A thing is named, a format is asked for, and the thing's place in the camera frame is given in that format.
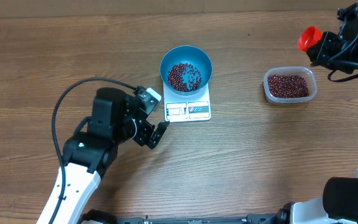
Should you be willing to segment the orange measuring scoop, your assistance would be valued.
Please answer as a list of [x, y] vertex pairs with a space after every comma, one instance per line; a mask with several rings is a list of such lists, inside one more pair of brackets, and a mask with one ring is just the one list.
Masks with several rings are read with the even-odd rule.
[[298, 39], [298, 50], [307, 52], [307, 50], [314, 46], [321, 40], [323, 33], [315, 26], [307, 28]]

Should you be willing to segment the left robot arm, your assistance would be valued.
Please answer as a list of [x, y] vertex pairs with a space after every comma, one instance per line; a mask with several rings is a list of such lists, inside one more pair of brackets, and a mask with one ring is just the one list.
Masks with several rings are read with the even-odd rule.
[[97, 90], [91, 116], [63, 146], [63, 165], [38, 223], [118, 222], [110, 213], [83, 209], [116, 159], [120, 144], [130, 139], [150, 149], [158, 144], [169, 123], [154, 126], [147, 117], [161, 99], [156, 91], [142, 86], [133, 95], [117, 88]]

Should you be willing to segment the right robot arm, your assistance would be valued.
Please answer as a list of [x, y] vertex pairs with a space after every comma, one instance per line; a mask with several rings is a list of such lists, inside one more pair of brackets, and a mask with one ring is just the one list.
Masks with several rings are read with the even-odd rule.
[[310, 68], [290, 68], [285, 76], [305, 76], [318, 99], [286, 96], [275, 114], [280, 144], [290, 149], [289, 173], [297, 192], [323, 186], [304, 202], [285, 206], [281, 223], [358, 223], [358, 4], [337, 12], [339, 33], [308, 42]]

